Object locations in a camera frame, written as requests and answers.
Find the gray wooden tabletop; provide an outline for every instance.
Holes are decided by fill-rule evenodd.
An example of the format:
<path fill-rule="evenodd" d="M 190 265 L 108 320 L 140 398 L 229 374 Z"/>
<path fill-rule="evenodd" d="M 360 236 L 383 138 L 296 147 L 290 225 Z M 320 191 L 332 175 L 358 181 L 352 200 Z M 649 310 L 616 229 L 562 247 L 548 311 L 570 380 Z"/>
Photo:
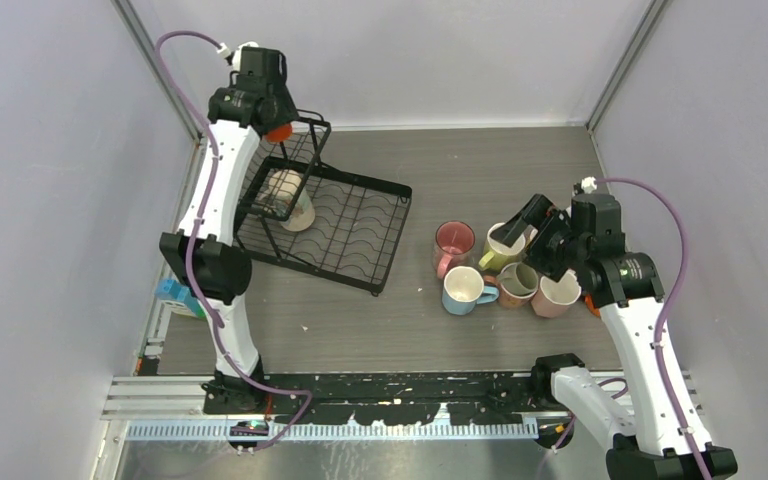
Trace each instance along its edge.
<path fill-rule="evenodd" d="M 431 267 L 434 233 L 447 220 L 472 226 L 480 249 L 487 229 L 534 193 L 569 205 L 574 182 L 601 175 L 583 128 L 335 132 L 322 156 L 412 187 L 413 203 L 377 298 L 255 262 L 246 305 L 267 372 L 528 369 L 538 356 L 567 352 L 590 368 L 620 368 L 607 330 L 582 303 L 552 320 L 496 303 L 456 317 L 443 309 Z M 206 323 L 175 318 L 160 373 L 210 373 L 213 363 Z"/>

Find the blue mug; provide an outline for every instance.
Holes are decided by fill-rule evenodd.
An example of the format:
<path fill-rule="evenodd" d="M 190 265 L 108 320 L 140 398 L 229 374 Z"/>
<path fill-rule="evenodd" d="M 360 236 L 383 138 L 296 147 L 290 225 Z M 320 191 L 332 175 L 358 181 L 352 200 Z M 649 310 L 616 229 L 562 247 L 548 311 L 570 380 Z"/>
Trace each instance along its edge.
<path fill-rule="evenodd" d="M 499 289 L 484 285 L 484 278 L 472 267 L 455 267 L 443 279 L 443 307 L 452 315 L 466 315 L 482 303 L 495 302 Z"/>

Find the wire shelf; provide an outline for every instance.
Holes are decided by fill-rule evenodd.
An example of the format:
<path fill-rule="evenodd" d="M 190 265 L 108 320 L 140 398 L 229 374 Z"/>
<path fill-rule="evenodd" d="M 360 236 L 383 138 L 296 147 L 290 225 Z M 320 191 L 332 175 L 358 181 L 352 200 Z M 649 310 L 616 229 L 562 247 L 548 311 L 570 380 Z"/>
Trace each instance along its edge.
<path fill-rule="evenodd" d="M 261 145 L 237 208 L 237 245 L 255 260 L 378 295 L 390 273 L 412 191 L 323 163 L 319 153 L 330 125 L 322 120 L 309 125 L 285 141 L 284 148 Z M 294 157 L 285 156 L 293 152 Z M 315 217 L 304 230 L 289 231 L 282 222 L 300 197 L 305 201 L 303 195 Z"/>

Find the gray wall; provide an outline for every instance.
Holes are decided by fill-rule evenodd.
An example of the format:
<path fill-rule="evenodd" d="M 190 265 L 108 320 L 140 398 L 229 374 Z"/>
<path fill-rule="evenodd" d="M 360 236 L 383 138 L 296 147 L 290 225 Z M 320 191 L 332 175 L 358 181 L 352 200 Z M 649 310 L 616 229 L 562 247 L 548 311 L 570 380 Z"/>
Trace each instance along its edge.
<path fill-rule="evenodd" d="M 0 478 L 89 475 L 192 148 L 110 2 L 0 1 Z"/>
<path fill-rule="evenodd" d="M 718 443 L 739 478 L 768 478 L 768 2 L 674 2 L 596 138 L 608 175 L 675 200 L 690 270 L 670 323 Z M 675 278 L 667 215 L 631 187 L 633 246 Z"/>
<path fill-rule="evenodd" d="M 339 126 L 584 122 L 649 0 L 140 0 L 149 30 L 194 29 L 289 58 L 301 108 Z M 205 101 L 227 76 L 172 49 Z"/>

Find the blue mug handle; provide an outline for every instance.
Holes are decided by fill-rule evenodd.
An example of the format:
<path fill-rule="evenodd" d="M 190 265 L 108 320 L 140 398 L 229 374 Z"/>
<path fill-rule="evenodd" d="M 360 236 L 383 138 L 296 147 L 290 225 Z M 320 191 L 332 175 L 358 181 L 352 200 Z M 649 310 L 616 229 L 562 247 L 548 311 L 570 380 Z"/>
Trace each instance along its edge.
<path fill-rule="evenodd" d="M 495 302 L 497 298 L 499 298 L 499 289 L 486 285 L 484 291 L 481 292 L 481 296 L 478 297 L 478 300 L 476 300 L 475 303 L 481 305 L 482 303 Z"/>

